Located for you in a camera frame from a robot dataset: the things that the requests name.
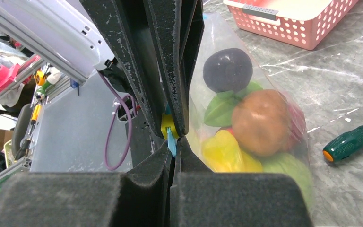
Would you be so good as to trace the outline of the green cabbage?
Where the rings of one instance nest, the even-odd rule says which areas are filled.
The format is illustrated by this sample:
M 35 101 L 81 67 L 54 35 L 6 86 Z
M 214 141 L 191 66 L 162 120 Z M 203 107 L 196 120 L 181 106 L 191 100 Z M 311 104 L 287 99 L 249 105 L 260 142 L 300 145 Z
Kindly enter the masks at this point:
M 299 186 L 307 209 L 313 208 L 313 181 L 309 168 L 288 153 L 277 153 L 271 157 L 260 158 L 266 173 L 285 174 L 295 180 Z

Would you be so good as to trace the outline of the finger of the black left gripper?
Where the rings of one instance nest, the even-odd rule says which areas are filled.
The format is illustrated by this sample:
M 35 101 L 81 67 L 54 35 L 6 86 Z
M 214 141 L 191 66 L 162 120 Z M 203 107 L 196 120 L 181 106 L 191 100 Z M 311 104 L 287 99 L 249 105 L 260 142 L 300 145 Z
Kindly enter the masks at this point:
M 188 132 L 188 93 L 183 59 L 189 34 L 187 0 L 146 0 L 148 26 L 156 51 L 164 95 L 178 135 Z
M 98 31 L 108 43 L 111 68 L 123 72 L 143 115 L 158 137 L 164 138 L 162 118 L 169 101 L 162 41 L 169 42 L 167 0 L 83 0 Z

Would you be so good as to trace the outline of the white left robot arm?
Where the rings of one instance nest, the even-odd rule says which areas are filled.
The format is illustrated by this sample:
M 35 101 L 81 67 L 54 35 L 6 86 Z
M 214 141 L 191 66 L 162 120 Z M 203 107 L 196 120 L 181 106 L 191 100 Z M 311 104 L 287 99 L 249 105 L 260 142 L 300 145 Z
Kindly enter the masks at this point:
M 79 83 L 104 74 L 160 137 L 167 106 L 175 136 L 188 133 L 203 30 L 200 0 L 0 0 L 0 31 Z

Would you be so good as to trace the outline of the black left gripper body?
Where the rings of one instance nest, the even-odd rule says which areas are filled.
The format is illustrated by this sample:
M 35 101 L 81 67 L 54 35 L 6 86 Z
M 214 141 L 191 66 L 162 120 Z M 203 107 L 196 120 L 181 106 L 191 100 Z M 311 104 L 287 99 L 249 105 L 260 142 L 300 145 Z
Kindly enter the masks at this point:
M 180 72 L 183 88 L 188 91 L 204 31 L 202 1 L 182 0 L 181 11 Z

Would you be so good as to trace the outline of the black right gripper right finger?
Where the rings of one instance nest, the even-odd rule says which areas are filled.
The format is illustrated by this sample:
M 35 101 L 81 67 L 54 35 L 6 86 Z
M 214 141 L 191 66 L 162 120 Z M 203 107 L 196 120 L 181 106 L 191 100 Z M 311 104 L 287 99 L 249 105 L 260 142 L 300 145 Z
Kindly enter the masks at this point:
M 172 227 L 311 227 L 297 183 L 284 174 L 217 174 L 177 143 Z

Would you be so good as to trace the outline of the green bell pepper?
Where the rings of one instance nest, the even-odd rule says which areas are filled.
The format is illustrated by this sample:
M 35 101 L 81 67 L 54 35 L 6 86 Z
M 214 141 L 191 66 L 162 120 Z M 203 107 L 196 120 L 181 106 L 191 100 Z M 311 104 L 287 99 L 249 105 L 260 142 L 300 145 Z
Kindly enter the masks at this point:
M 204 124 L 211 127 L 229 127 L 234 108 L 251 92 L 262 90 L 257 82 L 250 82 L 246 88 L 234 92 L 232 90 L 217 93 L 207 106 Z

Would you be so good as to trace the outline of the red apple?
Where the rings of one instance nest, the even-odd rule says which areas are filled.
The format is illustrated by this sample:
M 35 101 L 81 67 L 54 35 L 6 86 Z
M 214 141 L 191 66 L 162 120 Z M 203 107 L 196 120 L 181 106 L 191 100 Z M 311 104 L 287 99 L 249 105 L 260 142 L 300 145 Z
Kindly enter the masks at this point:
M 287 101 L 290 113 L 290 133 L 288 141 L 285 143 L 282 151 L 292 152 L 293 149 L 301 143 L 304 135 L 306 134 L 306 121 L 305 116 L 300 106 L 290 97 L 287 92 L 282 92 L 284 99 Z

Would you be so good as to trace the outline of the dark purple plum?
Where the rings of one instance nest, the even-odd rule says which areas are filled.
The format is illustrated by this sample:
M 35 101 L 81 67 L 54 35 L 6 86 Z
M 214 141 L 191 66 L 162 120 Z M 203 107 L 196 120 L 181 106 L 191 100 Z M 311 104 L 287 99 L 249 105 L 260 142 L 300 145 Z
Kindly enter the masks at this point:
M 248 54 L 239 48 L 220 50 L 203 66 L 203 79 L 216 93 L 238 92 L 247 87 L 253 75 L 253 65 Z

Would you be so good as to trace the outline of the yellow bell pepper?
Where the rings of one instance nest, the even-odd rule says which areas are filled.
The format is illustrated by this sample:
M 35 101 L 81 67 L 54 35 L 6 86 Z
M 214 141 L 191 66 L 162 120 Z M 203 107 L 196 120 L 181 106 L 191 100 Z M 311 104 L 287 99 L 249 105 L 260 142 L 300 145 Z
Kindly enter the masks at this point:
M 227 130 L 219 130 L 201 146 L 206 165 L 217 173 L 261 173 L 261 162 L 240 148 Z

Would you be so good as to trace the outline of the clear zip top bag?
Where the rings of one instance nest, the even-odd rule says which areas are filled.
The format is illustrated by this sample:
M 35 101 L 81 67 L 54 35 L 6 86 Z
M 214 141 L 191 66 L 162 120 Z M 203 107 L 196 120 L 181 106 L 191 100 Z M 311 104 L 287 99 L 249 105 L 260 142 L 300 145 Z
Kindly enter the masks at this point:
M 203 22 L 189 94 L 193 152 L 214 172 L 288 175 L 313 212 L 303 111 L 219 14 L 204 14 Z

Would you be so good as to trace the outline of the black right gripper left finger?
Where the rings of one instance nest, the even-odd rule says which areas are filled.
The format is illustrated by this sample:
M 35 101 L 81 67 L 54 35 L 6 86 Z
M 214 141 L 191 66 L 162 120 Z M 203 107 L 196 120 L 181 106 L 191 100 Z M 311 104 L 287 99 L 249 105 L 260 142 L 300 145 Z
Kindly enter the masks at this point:
M 0 227 L 161 227 L 166 146 L 126 173 L 18 173 L 0 190 Z

